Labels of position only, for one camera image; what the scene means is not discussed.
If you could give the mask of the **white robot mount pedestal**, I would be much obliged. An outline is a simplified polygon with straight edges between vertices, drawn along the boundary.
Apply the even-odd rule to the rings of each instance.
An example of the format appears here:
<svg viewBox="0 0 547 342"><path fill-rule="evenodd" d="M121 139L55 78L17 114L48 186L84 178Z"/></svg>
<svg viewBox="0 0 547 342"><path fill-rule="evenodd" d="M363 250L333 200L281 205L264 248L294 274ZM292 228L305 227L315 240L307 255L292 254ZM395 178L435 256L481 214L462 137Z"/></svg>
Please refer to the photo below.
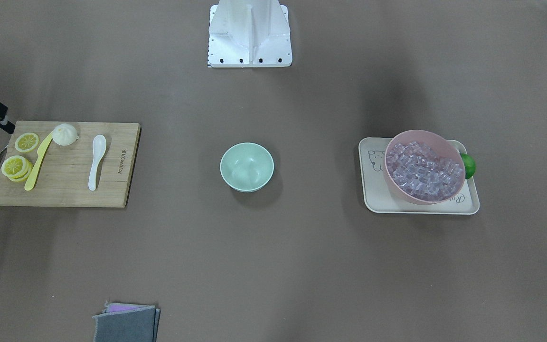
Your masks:
<svg viewBox="0 0 547 342"><path fill-rule="evenodd" d="M292 65L289 11L277 0L220 0L210 7L207 66Z"/></svg>

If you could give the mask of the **white steamed bun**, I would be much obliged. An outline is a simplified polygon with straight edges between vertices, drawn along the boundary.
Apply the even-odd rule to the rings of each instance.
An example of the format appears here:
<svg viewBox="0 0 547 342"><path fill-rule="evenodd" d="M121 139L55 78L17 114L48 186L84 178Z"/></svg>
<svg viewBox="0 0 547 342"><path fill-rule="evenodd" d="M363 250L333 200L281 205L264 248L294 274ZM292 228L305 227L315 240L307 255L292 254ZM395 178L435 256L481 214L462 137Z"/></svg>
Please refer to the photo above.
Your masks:
<svg viewBox="0 0 547 342"><path fill-rule="evenodd" d="M69 123L59 124L52 130L52 140L60 146L72 145L78 138L78 130Z"/></svg>

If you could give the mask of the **pink bowl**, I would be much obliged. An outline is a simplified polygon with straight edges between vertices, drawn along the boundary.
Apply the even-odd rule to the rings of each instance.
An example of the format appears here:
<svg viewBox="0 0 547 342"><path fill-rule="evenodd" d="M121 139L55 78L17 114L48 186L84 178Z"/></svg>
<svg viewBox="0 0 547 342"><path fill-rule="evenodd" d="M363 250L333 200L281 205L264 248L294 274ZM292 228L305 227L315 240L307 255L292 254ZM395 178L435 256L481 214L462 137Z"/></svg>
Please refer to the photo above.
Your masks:
<svg viewBox="0 0 547 342"><path fill-rule="evenodd" d="M401 132L400 134L397 134L395 137L391 139L391 142L387 145L386 150L384 152L383 156L383 167L386 169L386 182L388 184L389 189L393 194L398 196L400 199L407 201L408 203L413 204L438 204L447 201L448 199L442 200L442 201L424 201L420 199L413 198L410 195L407 195L406 193L402 192L398 186L396 186L391 176L389 175L389 172L386 168L386 153L391 150L391 147L395 145L395 143L410 143L412 141L422 142L434 149L434 151L439 154L442 157L450 158L454 160L454 162L460 163L464 167L464 163L462 162L462 158L460 157L460 150L451 145L449 141L442 136L439 136L436 133L425 131L425 130L408 130Z"/></svg>

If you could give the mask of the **lemon slice bottom stacked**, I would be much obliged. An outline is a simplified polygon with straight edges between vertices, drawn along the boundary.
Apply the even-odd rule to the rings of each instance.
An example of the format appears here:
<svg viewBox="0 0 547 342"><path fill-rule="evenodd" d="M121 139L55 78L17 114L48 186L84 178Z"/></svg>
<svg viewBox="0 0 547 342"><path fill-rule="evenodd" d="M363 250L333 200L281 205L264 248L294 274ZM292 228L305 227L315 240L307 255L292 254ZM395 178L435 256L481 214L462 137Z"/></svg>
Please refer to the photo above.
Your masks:
<svg viewBox="0 0 547 342"><path fill-rule="evenodd" d="M23 174L18 177L8 177L9 180L13 182L24 182L28 179L28 176L30 175L31 171L33 169L33 164L29 161L28 162L28 168L26 168L25 171L23 171Z"/></svg>

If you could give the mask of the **white ceramic spoon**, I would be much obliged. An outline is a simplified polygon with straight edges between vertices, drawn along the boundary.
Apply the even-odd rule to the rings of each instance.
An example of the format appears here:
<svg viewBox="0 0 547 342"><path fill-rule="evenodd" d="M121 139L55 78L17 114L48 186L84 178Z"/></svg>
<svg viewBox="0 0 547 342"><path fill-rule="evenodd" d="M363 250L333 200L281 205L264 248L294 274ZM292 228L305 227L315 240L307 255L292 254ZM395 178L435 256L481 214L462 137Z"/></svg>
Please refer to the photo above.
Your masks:
<svg viewBox="0 0 547 342"><path fill-rule="evenodd" d="M107 140L104 135L99 134L93 139L93 162L91 163L88 177L88 188L90 191L95 191L97 188L98 166L104 157L106 147Z"/></svg>

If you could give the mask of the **beige plastic tray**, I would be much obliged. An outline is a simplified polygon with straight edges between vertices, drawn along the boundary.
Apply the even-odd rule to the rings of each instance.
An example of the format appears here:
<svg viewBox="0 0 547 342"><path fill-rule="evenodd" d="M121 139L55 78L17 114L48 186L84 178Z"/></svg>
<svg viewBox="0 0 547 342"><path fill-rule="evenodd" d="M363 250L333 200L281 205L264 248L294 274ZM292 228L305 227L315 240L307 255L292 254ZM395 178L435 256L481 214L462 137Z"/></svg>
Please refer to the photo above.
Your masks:
<svg viewBox="0 0 547 342"><path fill-rule="evenodd" d="M462 190L438 204L413 204L400 199L389 190L382 158L391 138L363 138L358 144L365 206L381 214L432 214L471 216L480 209L480 200L473 178L465 181Z"/></svg>

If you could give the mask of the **purple cloth underneath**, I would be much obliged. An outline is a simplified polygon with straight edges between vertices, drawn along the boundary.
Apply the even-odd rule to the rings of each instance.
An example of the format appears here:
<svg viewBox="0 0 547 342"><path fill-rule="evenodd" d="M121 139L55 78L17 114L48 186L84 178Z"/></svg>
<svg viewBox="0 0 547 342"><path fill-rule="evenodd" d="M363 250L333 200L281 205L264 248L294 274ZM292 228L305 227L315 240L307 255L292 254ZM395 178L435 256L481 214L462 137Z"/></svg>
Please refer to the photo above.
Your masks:
<svg viewBox="0 0 547 342"><path fill-rule="evenodd" d="M128 310L137 310L146 307L142 304L127 304L127 303L107 303L103 314L115 313L115 312L125 312Z"/></svg>

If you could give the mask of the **yellow plastic knife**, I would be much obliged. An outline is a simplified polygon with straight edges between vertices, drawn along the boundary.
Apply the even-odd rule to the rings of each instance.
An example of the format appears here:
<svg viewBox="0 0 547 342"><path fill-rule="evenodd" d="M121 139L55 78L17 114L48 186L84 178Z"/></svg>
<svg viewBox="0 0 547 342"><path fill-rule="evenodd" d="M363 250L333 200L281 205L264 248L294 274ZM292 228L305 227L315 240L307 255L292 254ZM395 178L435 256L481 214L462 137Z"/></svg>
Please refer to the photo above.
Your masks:
<svg viewBox="0 0 547 342"><path fill-rule="evenodd" d="M39 147L37 148L37 160L33 164L32 171L28 175L28 179L26 180L24 184L24 190L30 191L35 187L35 184L38 179L39 171L41 169L41 165L43 164L44 156L47 153L48 147L50 143L52 142L54 132L50 132L40 143Z"/></svg>

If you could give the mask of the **lemon slice upper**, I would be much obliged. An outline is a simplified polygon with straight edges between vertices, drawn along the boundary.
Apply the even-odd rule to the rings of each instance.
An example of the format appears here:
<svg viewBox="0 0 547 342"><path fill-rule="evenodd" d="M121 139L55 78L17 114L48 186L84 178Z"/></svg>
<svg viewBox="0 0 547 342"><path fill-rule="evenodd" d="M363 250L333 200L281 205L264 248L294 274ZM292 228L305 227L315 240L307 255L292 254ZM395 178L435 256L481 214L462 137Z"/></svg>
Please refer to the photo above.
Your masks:
<svg viewBox="0 0 547 342"><path fill-rule="evenodd" d="M17 137L14 146L19 153L30 153L39 145L39 135L27 132Z"/></svg>

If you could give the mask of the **mint green bowl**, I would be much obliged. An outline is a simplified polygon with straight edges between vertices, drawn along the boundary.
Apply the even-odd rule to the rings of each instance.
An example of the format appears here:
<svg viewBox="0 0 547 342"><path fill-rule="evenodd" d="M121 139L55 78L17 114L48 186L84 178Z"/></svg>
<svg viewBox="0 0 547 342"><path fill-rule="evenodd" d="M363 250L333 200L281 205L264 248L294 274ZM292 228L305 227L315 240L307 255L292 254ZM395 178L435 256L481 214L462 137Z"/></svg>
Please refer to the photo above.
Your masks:
<svg viewBox="0 0 547 342"><path fill-rule="evenodd" d="M271 153L254 142L242 142L230 147L219 166L222 179L238 192L256 192L272 178L275 162Z"/></svg>

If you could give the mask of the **green lime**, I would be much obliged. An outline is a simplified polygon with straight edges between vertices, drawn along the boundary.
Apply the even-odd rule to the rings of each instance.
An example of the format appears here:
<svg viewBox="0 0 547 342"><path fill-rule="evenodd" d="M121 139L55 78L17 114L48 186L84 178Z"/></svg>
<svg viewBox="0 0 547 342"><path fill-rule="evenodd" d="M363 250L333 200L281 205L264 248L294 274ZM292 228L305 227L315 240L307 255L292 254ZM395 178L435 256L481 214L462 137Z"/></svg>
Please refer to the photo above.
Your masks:
<svg viewBox="0 0 547 342"><path fill-rule="evenodd" d="M469 154L466 153L460 153L460 157L462 158L462 162L464 164L465 179L471 179L477 170L476 162Z"/></svg>

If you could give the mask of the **bamboo cutting board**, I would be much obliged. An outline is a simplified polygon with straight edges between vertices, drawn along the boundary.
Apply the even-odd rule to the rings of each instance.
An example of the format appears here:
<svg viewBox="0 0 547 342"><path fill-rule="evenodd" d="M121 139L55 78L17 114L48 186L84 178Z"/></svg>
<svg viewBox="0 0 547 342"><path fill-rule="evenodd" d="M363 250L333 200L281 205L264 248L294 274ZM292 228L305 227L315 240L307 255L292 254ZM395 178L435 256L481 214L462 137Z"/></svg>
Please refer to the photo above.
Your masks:
<svg viewBox="0 0 547 342"><path fill-rule="evenodd" d="M0 206L123 208L127 204L135 153L141 134L138 123L73 123L78 139L71 145L52 142L44 155L35 187L10 181L0 172ZM88 188L93 140L107 141L98 166L97 188Z"/></svg>

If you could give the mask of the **clear ice cubes pile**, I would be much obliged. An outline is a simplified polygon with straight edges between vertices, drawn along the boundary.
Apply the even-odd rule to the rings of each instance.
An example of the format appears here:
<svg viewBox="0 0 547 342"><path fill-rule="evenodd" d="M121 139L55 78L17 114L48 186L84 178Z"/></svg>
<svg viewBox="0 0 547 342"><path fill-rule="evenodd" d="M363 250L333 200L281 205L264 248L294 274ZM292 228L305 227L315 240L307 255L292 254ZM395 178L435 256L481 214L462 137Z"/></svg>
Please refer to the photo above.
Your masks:
<svg viewBox="0 0 547 342"><path fill-rule="evenodd" d="M449 199L465 181L465 169L460 163L417 141L395 143L386 153L386 168L402 192L424 201Z"/></svg>

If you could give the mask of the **grey folded cloth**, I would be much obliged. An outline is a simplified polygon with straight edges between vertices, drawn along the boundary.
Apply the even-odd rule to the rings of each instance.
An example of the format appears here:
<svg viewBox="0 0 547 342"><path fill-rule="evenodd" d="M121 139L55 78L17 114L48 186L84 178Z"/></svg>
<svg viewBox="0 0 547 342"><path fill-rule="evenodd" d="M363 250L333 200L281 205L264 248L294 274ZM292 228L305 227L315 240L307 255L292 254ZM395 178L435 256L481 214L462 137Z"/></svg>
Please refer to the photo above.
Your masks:
<svg viewBox="0 0 547 342"><path fill-rule="evenodd" d="M94 342L155 342L160 309L154 305L125 312L101 313L95 320Z"/></svg>

